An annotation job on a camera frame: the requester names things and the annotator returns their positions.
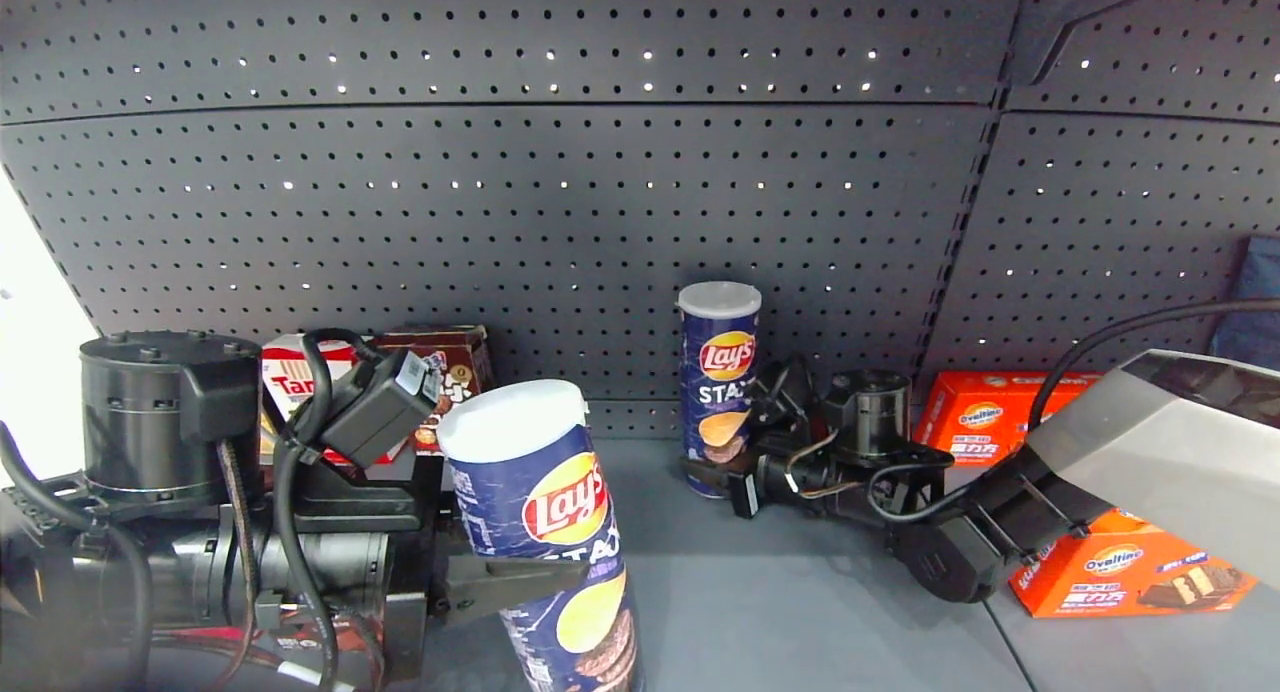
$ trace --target blue fabric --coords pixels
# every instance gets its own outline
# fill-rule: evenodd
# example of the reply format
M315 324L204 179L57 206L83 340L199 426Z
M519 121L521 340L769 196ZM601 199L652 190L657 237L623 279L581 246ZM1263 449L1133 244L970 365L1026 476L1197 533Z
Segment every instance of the blue fabric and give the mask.
M1251 238L1233 295L1280 297L1280 238ZM1226 315L1213 333L1210 354L1280 368L1280 313Z

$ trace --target potato chip can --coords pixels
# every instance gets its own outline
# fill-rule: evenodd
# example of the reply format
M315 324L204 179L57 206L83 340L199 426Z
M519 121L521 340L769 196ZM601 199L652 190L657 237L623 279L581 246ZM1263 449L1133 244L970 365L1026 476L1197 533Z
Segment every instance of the potato chip can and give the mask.
M539 379L480 393L436 429L471 549L585 560L586 581L500 613L534 692L643 692L635 604L586 402Z
M700 281L680 292L680 422L691 459L723 464L746 446L760 301L755 287L740 281ZM704 498L723 496L691 475L686 478Z

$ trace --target ovaltine box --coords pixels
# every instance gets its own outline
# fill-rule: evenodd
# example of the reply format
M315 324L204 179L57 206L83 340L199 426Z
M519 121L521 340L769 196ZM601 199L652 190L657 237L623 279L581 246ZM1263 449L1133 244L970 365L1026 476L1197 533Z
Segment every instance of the ovaltine box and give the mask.
M1256 581L1137 515L1111 510L1064 537L1010 585L1037 618L1167 615L1234 608Z
M1066 374L1053 388L1044 417L1101 379L1101 374ZM1027 437L1027 418L1043 372L940 372L929 391L915 441L951 452L957 467L991 467Z

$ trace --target lay's logo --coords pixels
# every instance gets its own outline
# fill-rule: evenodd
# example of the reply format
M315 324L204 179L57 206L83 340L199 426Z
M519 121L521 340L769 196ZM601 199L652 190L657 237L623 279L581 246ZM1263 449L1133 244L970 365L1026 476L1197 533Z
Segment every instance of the lay's logo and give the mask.
M1084 563L1084 572L1097 577L1111 577L1129 569L1133 563L1142 559L1142 547L1138 545L1115 545L1093 555L1092 560Z
M609 491L595 452L580 452L535 484L525 501L525 530L552 545L580 545L604 524Z
M755 336L748 333L719 333L698 354L703 374L717 382L742 377L755 359Z
M1001 414L1005 414L1001 405L992 404L992 402L978 402L978 404L965 408L964 414L960 414L960 423L969 429L986 429L996 423Z

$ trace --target gray pegboard wall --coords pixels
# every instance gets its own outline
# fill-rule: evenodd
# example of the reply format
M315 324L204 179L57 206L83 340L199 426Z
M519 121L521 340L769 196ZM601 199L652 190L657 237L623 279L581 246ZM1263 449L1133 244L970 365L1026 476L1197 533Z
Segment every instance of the gray pegboard wall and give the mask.
M5 171L102 331L481 322L667 434L690 281L913 367L1018 0L3 5Z
M1280 122L1280 0L1025 0L1009 109Z
M678 288L764 292L765 349L910 368L987 113L301 107L6 127L104 329L489 324L500 379L675 397Z
M3 0L3 119L311 104L970 101L1018 0Z
M1280 223L1280 0L0 4L5 173L104 331L474 320L622 434L685 283L819 374L1037 367Z
M925 368L1043 368L1116 318L1229 292L1243 240L1280 235L1280 127L1006 114ZM1202 349L1207 320L1082 361Z
M1007 111L934 318L938 368L1043 368L1107 322L1230 292L1280 235L1280 0L1023 0ZM1102 345L1203 350L1212 320Z

